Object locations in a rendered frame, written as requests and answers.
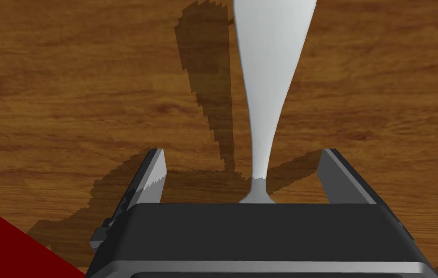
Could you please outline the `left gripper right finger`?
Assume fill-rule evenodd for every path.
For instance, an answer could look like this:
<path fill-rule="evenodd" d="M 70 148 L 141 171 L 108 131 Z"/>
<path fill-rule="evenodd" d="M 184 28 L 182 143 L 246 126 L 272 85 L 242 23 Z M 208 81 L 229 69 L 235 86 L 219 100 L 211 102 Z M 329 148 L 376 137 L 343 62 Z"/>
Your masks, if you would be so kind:
<path fill-rule="evenodd" d="M 337 149 L 322 149 L 317 176 L 329 203 L 380 205 L 414 239 L 385 201 Z"/>

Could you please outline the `dark red flat object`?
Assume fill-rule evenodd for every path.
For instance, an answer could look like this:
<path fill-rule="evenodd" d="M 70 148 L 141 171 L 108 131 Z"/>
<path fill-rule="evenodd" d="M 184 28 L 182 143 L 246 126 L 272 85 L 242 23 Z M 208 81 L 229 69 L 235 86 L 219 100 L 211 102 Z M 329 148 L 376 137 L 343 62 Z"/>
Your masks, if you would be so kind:
<path fill-rule="evenodd" d="M 0 278 L 84 278 L 84 274 L 0 217 Z"/>

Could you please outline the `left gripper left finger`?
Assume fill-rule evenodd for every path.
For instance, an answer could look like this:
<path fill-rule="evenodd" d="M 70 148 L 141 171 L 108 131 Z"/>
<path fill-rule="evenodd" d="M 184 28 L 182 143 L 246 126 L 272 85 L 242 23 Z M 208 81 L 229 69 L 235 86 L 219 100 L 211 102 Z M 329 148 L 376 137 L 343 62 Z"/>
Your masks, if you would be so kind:
<path fill-rule="evenodd" d="M 165 155 L 162 149 L 151 149 L 145 156 L 127 190 L 121 197 L 112 217 L 97 227 L 89 241 L 92 250 L 97 251 L 106 239 L 107 232 L 125 211 L 139 203 L 159 203 L 167 176 Z"/>

